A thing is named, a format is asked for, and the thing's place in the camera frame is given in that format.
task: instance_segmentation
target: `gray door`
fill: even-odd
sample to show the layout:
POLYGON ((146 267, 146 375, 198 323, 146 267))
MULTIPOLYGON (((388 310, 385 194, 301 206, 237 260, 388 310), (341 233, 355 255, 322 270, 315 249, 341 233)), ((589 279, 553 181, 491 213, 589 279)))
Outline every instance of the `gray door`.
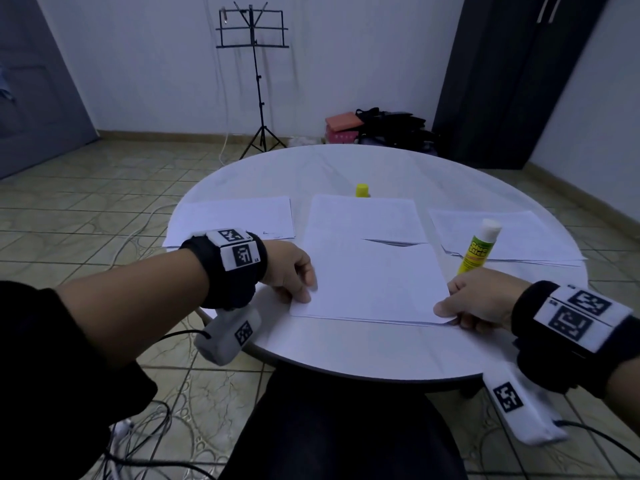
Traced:
POLYGON ((97 138, 36 0, 0 0, 0 178, 97 138))

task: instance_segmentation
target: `music stand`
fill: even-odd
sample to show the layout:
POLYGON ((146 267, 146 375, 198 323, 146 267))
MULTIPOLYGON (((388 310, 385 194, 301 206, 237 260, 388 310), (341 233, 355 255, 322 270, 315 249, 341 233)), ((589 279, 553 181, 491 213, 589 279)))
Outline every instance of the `music stand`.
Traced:
POLYGON ((249 148, 252 146, 254 147, 256 150, 260 150, 262 153, 267 152, 267 151, 271 151, 272 149, 274 149, 277 145, 281 144, 283 145, 284 148, 287 147, 286 144, 284 144, 280 138, 278 138, 276 135, 273 134, 273 132, 267 128, 267 125, 264 124, 264 113, 262 112, 262 107, 264 106, 264 103, 262 102, 262 93, 260 92, 260 79, 262 78, 262 76, 260 74, 258 74, 258 60, 255 56, 255 48, 256 47, 270 47, 270 48, 289 48, 288 45, 284 44, 284 31, 285 30, 289 30, 287 28, 284 27, 284 15, 282 14, 282 10, 265 10, 265 8, 267 7, 267 3, 264 4, 264 6, 262 7, 262 9, 260 10, 254 10, 253 9, 253 5, 249 5, 248 9, 241 9, 236 2, 234 2, 234 5, 236 5, 236 9, 233 10, 227 10, 226 8, 221 8, 220 10, 218 10, 218 19, 220 21, 220 28, 216 29, 217 31, 220 31, 220 45, 217 45, 216 48, 236 48, 236 47, 252 47, 253 49, 253 66, 255 67, 255 81, 256 84, 258 86, 258 102, 259 102, 259 106, 260 106, 260 129, 258 129, 258 131, 256 131, 255 135, 253 135, 253 138, 251 138, 251 141, 249 142, 249 144, 247 145, 247 147, 244 149, 244 152, 242 153, 242 156, 240 156, 240 160, 242 160, 245 156, 245 154, 247 153, 247 151, 249 151, 249 148), (244 19, 246 26, 242 26, 242 27, 223 27, 222 24, 222 18, 224 16, 225 19, 225 23, 227 23, 227 13, 231 13, 231 12, 238 12, 240 13, 240 15, 242 15, 242 18, 244 19), (254 13, 255 12, 260 12, 260 15, 258 15, 258 18, 254 18, 254 13), (247 17, 245 17, 245 13, 248 13, 249 15, 249 19, 247 20, 247 17), (258 26, 258 21, 260 20, 260 17, 262 16, 263 13, 279 13, 280 14, 280 26, 279 27, 259 27, 258 26), (241 44, 234 44, 234 45, 225 45, 224 43, 224 39, 223 39, 223 33, 226 30, 249 30, 249 39, 250 39, 250 43, 241 43, 241 44), (258 43, 255 39, 255 31, 256 30, 279 30, 282 33, 282 44, 279 45, 274 45, 274 44, 265 44, 265 43, 258 43), (271 136, 273 136, 276 139, 276 144, 274 144, 272 147, 270 147, 270 149, 267 150, 267 138, 265 135, 265 132, 269 133, 271 136), (259 143, 259 147, 254 145, 253 142, 255 141, 255 139, 258 137, 258 135, 260 135, 260 143, 259 143))

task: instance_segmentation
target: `round white table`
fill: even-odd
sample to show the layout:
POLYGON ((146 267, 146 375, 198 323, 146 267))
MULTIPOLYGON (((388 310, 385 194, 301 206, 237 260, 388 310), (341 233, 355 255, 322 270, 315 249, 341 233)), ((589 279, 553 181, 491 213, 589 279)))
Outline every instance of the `round white table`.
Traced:
MULTIPOLYGON (((372 197, 415 201, 447 281, 455 275, 461 258, 444 253, 428 209, 532 210, 576 246, 564 226, 540 204, 490 175, 422 153, 354 144, 287 148, 230 164, 196 184, 176 207, 172 221, 183 203, 287 195, 296 230, 294 242, 300 246, 312 197, 354 196, 359 183, 369 185, 372 197)), ((588 283, 584 266, 491 262, 487 267, 531 282, 588 283)), ((254 335, 250 353, 253 350, 261 358, 270 356, 332 374, 385 381, 457 381, 480 375, 496 360, 514 360, 516 353, 513 336, 504 330, 481 336, 454 326, 292 317, 289 307, 261 284, 252 304, 259 309, 263 324, 254 335)))

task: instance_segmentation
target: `dark wardrobe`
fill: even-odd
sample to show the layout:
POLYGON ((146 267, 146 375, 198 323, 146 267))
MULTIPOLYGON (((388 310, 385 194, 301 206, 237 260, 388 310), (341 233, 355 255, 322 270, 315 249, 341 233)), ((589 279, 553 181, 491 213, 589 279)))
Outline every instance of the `dark wardrobe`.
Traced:
POLYGON ((607 0, 465 0, 433 131, 440 156, 522 168, 607 0))

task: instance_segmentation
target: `white cap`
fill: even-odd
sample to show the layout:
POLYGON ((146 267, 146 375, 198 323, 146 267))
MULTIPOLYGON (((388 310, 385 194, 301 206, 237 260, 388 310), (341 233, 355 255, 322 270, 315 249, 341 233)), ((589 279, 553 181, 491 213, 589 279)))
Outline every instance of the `white cap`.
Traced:
POLYGON ((494 221, 493 219, 482 219, 482 225, 476 237, 480 239, 480 241, 495 242, 501 230, 502 224, 500 224, 500 222, 494 221))

